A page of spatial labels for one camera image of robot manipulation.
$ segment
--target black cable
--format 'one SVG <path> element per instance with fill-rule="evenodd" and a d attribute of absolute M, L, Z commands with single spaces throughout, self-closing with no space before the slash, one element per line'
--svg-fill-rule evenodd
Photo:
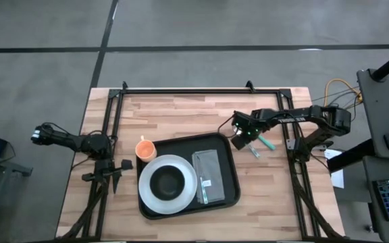
<path fill-rule="evenodd" d="M 86 158 L 85 160 L 83 160 L 83 161 L 81 161 L 81 162 L 79 162 L 79 163 L 77 163 L 77 164 L 73 165 L 73 166 L 72 166 L 72 169 L 74 169 L 76 166 L 78 166 L 78 165 L 80 165 L 80 164 L 83 164 L 83 163 L 87 162 L 88 160 L 90 160 L 90 158 L 89 158 L 89 157 L 88 157 L 88 158 Z"/>
<path fill-rule="evenodd" d="M 111 154 L 114 154 L 115 153 L 116 142 L 118 141 L 118 137 L 110 135 L 107 138 L 109 139 L 109 142 L 111 140 L 113 141 L 113 146 L 112 146 Z"/>
<path fill-rule="evenodd" d="M 293 116 L 291 113 L 286 113 L 286 115 L 289 115 L 295 121 L 294 123 L 296 124 L 296 126 L 298 128 L 296 132 L 300 134 L 301 140 L 303 141 L 304 146 L 307 147 L 305 140 L 304 140 L 305 137 L 303 134 L 303 129 L 301 128 L 300 123 L 296 121 L 295 116 Z M 313 155 L 313 153 L 311 153 L 311 151 L 310 151 L 310 156 L 312 156 L 314 159 L 319 161 L 327 169 L 328 173 L 330 172 L 330 169 L 328 169 L 328 167 L 320 159 L 318 159 L 315 155 Z"/>
<path fill-rule="evenodd" d="M 234 116 L 235 116 L 235 115 L 232 115 L 232 116 L 229 117 L 222 125 L 220 125 L 219 128 L 217 129 L 217 133 L 220 133 L 220 128 L 222 128 L 222 126 L 223 126 L 224 124 L 228 123 L 228 121 L 230 121 L 232 118 L 234 118 Z M 225 136 L 226 138 L 233 138 L 233 137 L 236 135 L 237 132 L 238 132 L 238 129 L 236 129 L 234 135 L 232 135 L 232 136 L 226 136 L 226 135 L 224 135 L 224 134 L 223 134 L 223 136 Z"/>
<path fill-rule="evenodd" d="M 355 99 L 354 99 L 354 118 L 352 118 L 351 122 L 353 122 L 355 120 L 355 118 L 357 118 L 357 99 L 358 99 L 358 95 L 355 96 Z"/>
<path fill-rule="evenodd" d="M 94 131 L 88 133 L 87 136 L 93 135 L 93 133 L 95 133 L 95 132 L 103 134 L 103 131 L 101 131 L 101 130 L 94 130 Z"/>
<path fill-rule="evenodd" d="M 337 96 L 334 100 L 332 100 L 332 101 L 330 102 L 330 104 L 329 104 L 328 106 L 330 106 L 331 104 L 333 104 L 334 101 L 337 101 L 337 100 L 340 99 L 341 97 L 343 97 L 343 96 L 345 96 L 345 95 L 353 94 L 353 93 L 354 93 L 353 91 L 349 91 L 349 92 L 346 92 L 346 93 L 344 93 L 344 94 L 341 94 L 341 95 Z"/>
<path fill-rule="evenodd" d="M 315 155 L 317 158 L 322 158 L 322 159 L 327 159 L 327 157 L 325 156 L 321 156 L 321 155 Z"/>
<path fill-rule="evenodd" d="M 14 150 L 13 145 L 11 145 L 11 142 L 8 142 L 8 145 L 10 145 L 10 147 L 11 147 L 11 151 L 13 152 L 13 156 L 11 156 L 10 158 L 6 158 L 6 159 L 1 160 L 0 163 L 9 161 L 10 159 L 13 159 L 14 157 L 16 157 L 16 152 Z"/>
<path fill-rule="evenodd" d="M 345 109 L 350 108 L 350 107 L 348 107 L 347 105 L 349 105 L 352 101 L 354 101 L 354 99 L 350 99 L 348 102 L 346 102 L 346 104 L 343 105 L 343 107 L 344 107 Z"/>
<path fill-rule="evenodd" d="M 69 134 L 69 135 L 72 135 L 74 136 L 73 134 L 67 132 L 67 130 L 65 130 L 64 128 L 58 126 L 57 124 L 54 124 L 53 122 L 45 122 L 43 124 L 41 124 L 42 126 L 43 125 L 52 125 L 52 126 L 55 126 L 56 128 L 59 128 L 61 131 L 65 132 L 66 134 Z M 48 134 L 52 135 L 52 133 L 49 133 L 48 131 L 46 131 L 46 129 L 43 129 L 43 131 L 47 132 Z"/>
<path fill-rule="evenodd" d="M 95 206 L 97 203 L 101 200 L 103 195 L 107 193 L 107 187 L 105 187 L 103 184 L 97 189 L 97 192 L 93 196 L 93 199 L 91 201 L 91 204 L 86 207 L 86 209 L 83 211 L 79 219 L 73 224 L 72 228 L 63 236 L 58 237 L 59 239 L 62 238 L 75 238 L 78 234 L 80 229 L 85 224 L 85 221 L 88 220 L 91 213 L 93 213 Z"/>
<path fill-rule="evenodd" d="M 305 144 L 305 141 L 304 141 L 304 134 L 303 134 L 303 129 L 301 128 L 299 122 L 296 121 L 295 119 L 295 116 L 293 116 L 292 114 L 290 113 L 287 113 L 287 115 L 290 115 L 293 119 L 294 119 L 294 123 L 296 123 L 296 126 L 297 126 L 297 131 L 296 132 L 299 132 L 299 134 L 301 135 L 301 138 L 302 138 L 302 141 L 304 143 L 305 146 L 307 146 Z M 327 237 L 331 237 L 331 238 L 341 238 L 342 236 L 335 232 L 334 229 L 331 227 L 331 225 L 325 220 L 325 218 L 323 218 L 322 214 L 319 212 L 319 210 L 316 208 L 314 202 L 312 202 L 312 200 L 310 200 L 310 198 L 307 196 L 305 190 L 303 189 L 303 187 L 300 185 L 300 182 L 298 180 L 298 178 L 295 178 L 296 180 L 296 184 L 295 186 L 293 186 L 293 189 L 294 191 L 300 196 L 300 198 L 305 202 L 307 208 L 309 208 L 309 211 L 310 213 L 313 214 L 314 218 L 316 218 L 316 220 L 318 221 L 318 224 L 321 226 L 321 228 L 323 229 L 323 231 L 325 232 L 325 234 L 327 235 Z"/>
<path fill-rule="evenodd" d="M 326 98 L 326 97 L 330 97 L 330 96 L 333 96 L 333 95 L 336 95 L 336 94 L 340 94 L 340 93 L 346 92 L 346 91 L 348 91 L 348 90 L 352 90 L 352 88 L 347 88 L 346 90 L 342 90 L 342 91 L 340 91 L 340 92 L 335 92 L 334 94 L 329 94 L 329 95 L 324 96 L 324 97 L 319 97 L 319 98 L 313 99 L 313 100 L 311 100 L 311 101 L 312 101 L 312 102 L 313 102 L 313 101 L 318 101 L 318 100 L 324 99 L 324 98 Z"/>
<path fill-rule="evenodd" d="M 326 164 L 325 164 L 324 162 L 322 162 L 320 159 L 318 159 L 318 157 L 322 157 L 322 156 L 316 156 L 316 155 L 313 155 L 312 153 L 310 153 L 310 155 L 311 155 L 314 159 L 316 159 L 319 163 L 321 163 L 321 164 L 328 170 L 328 172 L 330 172 L 330 169 L 328 169 L 328 166 L 326 166 Z"/>

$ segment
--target butcher block tabletop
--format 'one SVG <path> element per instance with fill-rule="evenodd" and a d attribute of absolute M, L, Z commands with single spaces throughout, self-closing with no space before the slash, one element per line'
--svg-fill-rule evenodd
<path fill-rule="evenodd" d="M 289 88 L 295 108 L 311 105 L 309 89 Z M 91 89 L 82 134 L 101 130 L 109 88 Z M 140 137 L 158 141 L 216 132 L 234 110 L 250 114 L 254 109 L 278 109 L 275 94 L 125 94 L 121 112 L 115 162 L 129 159 L 136 167 L 134 147 Z M 111 113 L 108 134 L 111 134 L 114 112 Z M 301 123 L 305 136 L 317 126 Z M 232 134 L 230 124 L 221 130 Z M 123 171 L 114 194 L 109 189 L 102 240 L 300 240 L 298 217 L 290 181 L 289 165 L 281 126 L 263 134 L 276 146 L 274 151 L 260 140 L 251 144 L 261 155 L 257 159 L 248 147 L 232 154 L 240 183 L 241 197 L 232 207 L 148 220 L 138 207 L 136 168 Z M 76 154 L 74 164 L 86 159 Z M 327 169 L 315 159 L 307 162 L 311 188 L 317 208 L 339 233 L 344 235 L 336 197 Z M 75 167 L 70 174 L 63 203 L 57 236 L 65 234 L 79 218 L 88 202 L 90 182 L 82 174 L 93 172 L 94 161 Z M 94 233 L 97 208 L 91 221 Z M 305 208 L 307 229 L 311 231 L 308 210 Z"/>

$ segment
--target teal handle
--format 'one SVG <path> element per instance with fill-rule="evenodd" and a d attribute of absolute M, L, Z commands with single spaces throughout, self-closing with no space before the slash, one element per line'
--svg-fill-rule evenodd
<path fill-rule="evenodd" d="M 268 140 L 264 139 L 261 135 L 258 136 L 258 139 L 260 141 L 262 141 L 269 149 L 271 149 L 271 150 L 275 150 L 276 149 L 276 146 L 274 146 Z"/>

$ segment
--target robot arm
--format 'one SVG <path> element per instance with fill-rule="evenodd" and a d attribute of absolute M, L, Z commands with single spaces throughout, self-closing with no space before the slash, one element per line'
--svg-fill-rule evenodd
<path fill-rule="evenodd" d="M 351 114 L 338 107 L 320 107 L 313 105 L 308 108 L 274 111 L 273 109 L 258 109 L 250 115 L 234 112 L 232 125 L 237 135 L 231 139 L 232 144 L 242 149 L 256 140 L 260 133 L 266 132 L 277 124 L 294 122 L 313 122 L 319 127 L 306 138 L 297 138 L 294 145 L 294 158 L 305 162 L 310 159 L 311 149 L 333 136 L 343 136 L 351 130 Z"/>
<path fill-rule="evenodd" d="M 111 144 L 104 134 L 75 136 L 66 132 L 56 131 L 49 124 L 37 126 L 31 136 L 31 141 L 37 145 L 57 144 L 72 149 L 74 152 L 87 154 L 91 159 L 111 158 Z"/>

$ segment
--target concrete floor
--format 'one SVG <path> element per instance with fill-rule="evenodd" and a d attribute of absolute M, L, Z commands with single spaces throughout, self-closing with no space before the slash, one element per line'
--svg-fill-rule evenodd
<path fill-rule="evenodd" d="M 111 0 L 0 0 L 0 48 L 99 47 Z M 389 44 L 389 0 L 120 0 L 109 46 L 377 45 Z M 0 211 L 0 242 L 51 239 L 73 153 L 35 146 L 33 127 L 55 122 L 78 133 L 97 53 L 0 53 L 0 137 L 15 144 L 13 160 L 34 168 L 13 178 Z M 108 53 L 99 87 L 308 86 L 322 97 L 328 80 L 356 86 L 356 71 L 377 68 L 389 49 Z M 331 85 L 330 92 L 346 87 Z M 344 105 L 352 95 L 340 99 Z M 321 105 L 323 100 L 314 102 Z M 352 132 L 335 138 L 349 149 L 369 138 L 363 106 Z M 341 202 L 346 234 L 364 232 L 365 205 Z"/>

